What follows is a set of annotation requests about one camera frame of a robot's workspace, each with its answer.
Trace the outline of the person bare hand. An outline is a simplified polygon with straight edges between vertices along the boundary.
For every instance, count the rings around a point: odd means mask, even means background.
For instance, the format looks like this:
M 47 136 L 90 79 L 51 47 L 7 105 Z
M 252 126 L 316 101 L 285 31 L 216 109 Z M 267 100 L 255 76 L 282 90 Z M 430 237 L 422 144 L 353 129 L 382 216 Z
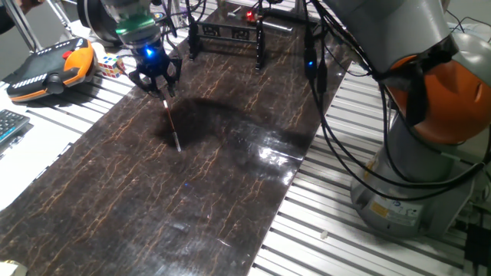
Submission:
M 44 0 L 17 0 L 17 3 L 23 12 L 28 12 L 32 8 L 42 5 Z

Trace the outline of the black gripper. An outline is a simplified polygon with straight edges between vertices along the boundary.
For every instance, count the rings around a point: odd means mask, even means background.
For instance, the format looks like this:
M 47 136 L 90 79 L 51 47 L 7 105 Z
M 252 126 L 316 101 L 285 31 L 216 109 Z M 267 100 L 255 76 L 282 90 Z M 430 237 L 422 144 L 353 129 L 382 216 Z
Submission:
M 180 58 L 170 59 L 163 48 L 162 38 L 134 48 L 133 54 L 137 61 L 137 69 L 130 72 L 128 77 L 137 87 L 148 94 L 162 94 L 155 78 L 162 76 L 166 79 L 169 95 L 176 95 L 182 60 Z M 149 80 L 143 80 L 140 77 L 141 74 L 149 77 Z

